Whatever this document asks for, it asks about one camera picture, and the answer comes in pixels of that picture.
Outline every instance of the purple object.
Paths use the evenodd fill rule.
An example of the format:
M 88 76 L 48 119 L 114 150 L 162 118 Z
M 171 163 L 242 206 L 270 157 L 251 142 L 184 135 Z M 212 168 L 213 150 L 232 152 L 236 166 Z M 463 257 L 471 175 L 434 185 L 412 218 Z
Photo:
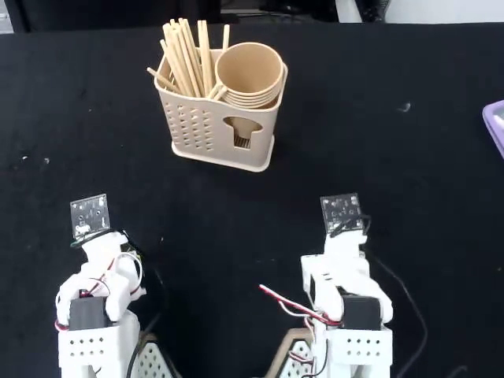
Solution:
M 483 119 L 495 144 L 504 158 L 504 101 L 483 108 Z

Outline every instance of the black tabletop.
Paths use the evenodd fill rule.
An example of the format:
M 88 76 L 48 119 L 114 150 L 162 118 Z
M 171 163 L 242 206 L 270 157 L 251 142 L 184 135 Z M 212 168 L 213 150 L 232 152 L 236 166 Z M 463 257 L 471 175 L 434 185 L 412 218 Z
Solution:
M 233 43 L 268 43 L 289 66 L 263 173 L 172 153 L 145 73 L 160 38 L 0 36 L 3 376 L 58 375 L 54 296 L 83 262 L 69 202 L 100 193 L 169 287 L 156 333 L 185 377 L 265 374 L 300 323 L 257 285 L 306 303 L 299 257 L 323 248 L 319 197 L 354 191 L 370 248 L 428 324 L 408 376 L 500 369 L 504 162 L 481 110 L 504 98 L 503 25 L 233 27 Z M 421 327 L 397 282 L 372 274 L 394 303 L 400 366 Z

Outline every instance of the utensil holder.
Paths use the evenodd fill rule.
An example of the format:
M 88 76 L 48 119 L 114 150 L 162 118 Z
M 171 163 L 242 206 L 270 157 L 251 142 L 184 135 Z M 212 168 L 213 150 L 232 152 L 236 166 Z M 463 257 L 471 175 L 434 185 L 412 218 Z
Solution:
M 211 50 L 211 53 L 216 61 L 222 50 Z M 275 142 L 276 115 L 287 80 L 287 66 L 283 68 L 282 89 L 275 105 L 268 109 L 240 109 L 208 98 L 182 96 L 167 91 L 154 79 L 172 136 L 173 152 L 183 158 L 251 172 L 267 169 Z M 171 69 L 166 59 L 161 60 L 157 72 L 170 77 Z M 250 139 L 240 138 L 232 126 L 233 117 L 252 120 L 261 125 L 260 130 L 253 131 Z

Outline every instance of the paper cup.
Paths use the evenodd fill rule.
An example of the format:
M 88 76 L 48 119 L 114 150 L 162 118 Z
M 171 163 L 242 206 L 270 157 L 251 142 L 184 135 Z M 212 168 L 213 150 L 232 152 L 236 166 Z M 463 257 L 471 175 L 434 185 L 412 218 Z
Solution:
M 262 43 L 239 43 L 223 52 L 215 63 L 217 82 L 227 88 L 224 100 L 275 97 L 282 87 L 284 63 L 280 55 Z

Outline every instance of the cup rim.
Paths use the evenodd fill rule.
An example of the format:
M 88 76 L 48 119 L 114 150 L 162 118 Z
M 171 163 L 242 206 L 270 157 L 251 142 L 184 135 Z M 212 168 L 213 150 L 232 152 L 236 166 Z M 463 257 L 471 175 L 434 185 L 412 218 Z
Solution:
M 269 87 L 265 88 L 265 89 L 261 89 L 260 91 L 257 91 L 257 92 L 240 92 L 240 91 L 235 91 L 233 89 L 231 89 L 230 87 L 227 87 L 221 80 L 221 78 L 219 77 L 219 74 L 218 74 L 218 68 L 219 68 L 219 63 L 221 62 L 221 58 L 230 50 L 233 50 L 235 48 L 238 48 L 240 46 L 243 46 L 243 45 L 256 45 L 256 46 L 261 46 L 261 47 L 265 47 L 266 49 L 272 51 L 278 61 L 280 62 L 280 72 L 279 72 L 279 75 L 278 77 L 275 79 L 275 81 L 273 82 L 273 84 L 271 84 Z M 219 55 L 219 57 L 217 58 L 216 62 L 215 62 L 215 68 L 214 68 L 214 73 L 215 73 L 215 78 L 216 78 L 216 81 L 218 83 L 220 83 L 220 85 L 226 87 L 227 89 L 227 92 L 231 92 L 231 93 L 234 93 L 234 94 L 237 94 L 237 95 L 241 95 L 241 96 L 258 96 L 258 95 L 263 95 L 265 92 L 268 92 L 268 91 L 271 91 L 276 85 L 278 85 L 279 81 L 282 80 L 282 77 L 284 77 L 284 61 L 282 61 L 282 57 L 280 56 L 280 54 L 278 54 L 276 52 L 275 49 L 273 49 L 272 47 L 268 46 L 268 45 L 265 45 L 264 43 L 259 43 L 259 42 L 242 42 L 242 43 L 237 43 L 231 47 L 229 47 L 228 49 L 226 49 L 226 51 L 223 51 L 222 54 Z
M 223 96 L 223 99 L 226 103 L 228 104 L 232 104 L 232 105 L 235 105 L 235 106 L 254 106 L 254 107 L 260 107 L 260 106 L 263 106 L 263 105 L 266 105 L 268 103 L 270 103 L 271 101 L 273 101 L 276 97 L 278 96 L 278 94 L 276 95 L 272 95 L 271 97 L 267 97 L 267 98 L 264 98 L 262 100 L 259 100 L 259 101 L 242 101 L 242 100 L 235 100 L 232 98 L 231 101 L 229 101 L 228 98 L 225 98 L 225 95 Z

